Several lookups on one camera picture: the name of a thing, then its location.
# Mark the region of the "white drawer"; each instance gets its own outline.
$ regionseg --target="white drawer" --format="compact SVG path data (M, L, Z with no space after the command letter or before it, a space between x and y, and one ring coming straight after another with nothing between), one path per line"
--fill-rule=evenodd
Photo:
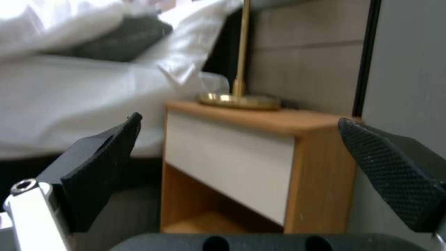
M169 111L165 159L284 224L294 139Z

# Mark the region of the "nightstand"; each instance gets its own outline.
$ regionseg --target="nightstand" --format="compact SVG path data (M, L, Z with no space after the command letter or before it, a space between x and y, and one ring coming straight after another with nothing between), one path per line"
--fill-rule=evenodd
M341 116L166 103L164 233L345 233L355 162Z

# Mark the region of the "brass lamp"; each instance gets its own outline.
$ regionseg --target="brass lamp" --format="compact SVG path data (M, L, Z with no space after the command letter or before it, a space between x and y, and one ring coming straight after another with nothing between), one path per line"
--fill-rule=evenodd
M198 101L204 105L222 106L239 109L253 110L278 110L280 101L278 99L264 96L244 96L245 93L245 60L246 45L248 42L249 12L251 0L244 0L242 27L240 33L239 60L237 66L237 77L232 88L232 95L203 93L198 96Z

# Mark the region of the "white bed sheet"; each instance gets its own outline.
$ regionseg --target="white bed sheet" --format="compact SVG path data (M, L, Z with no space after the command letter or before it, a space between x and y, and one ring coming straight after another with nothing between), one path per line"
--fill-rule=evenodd
M133 156L161 155L165 100L227 90L218 75L191 74L183 85L156 68L41 56L0 66L0 159L61 152L139 112Z

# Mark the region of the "headboard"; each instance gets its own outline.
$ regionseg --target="headboard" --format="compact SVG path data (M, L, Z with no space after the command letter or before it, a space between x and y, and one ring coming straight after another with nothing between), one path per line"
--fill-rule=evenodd
M248 92L351 115L371 1L252 0ZM240 20L241 11L229 17L205 67L230 83L236 74Z

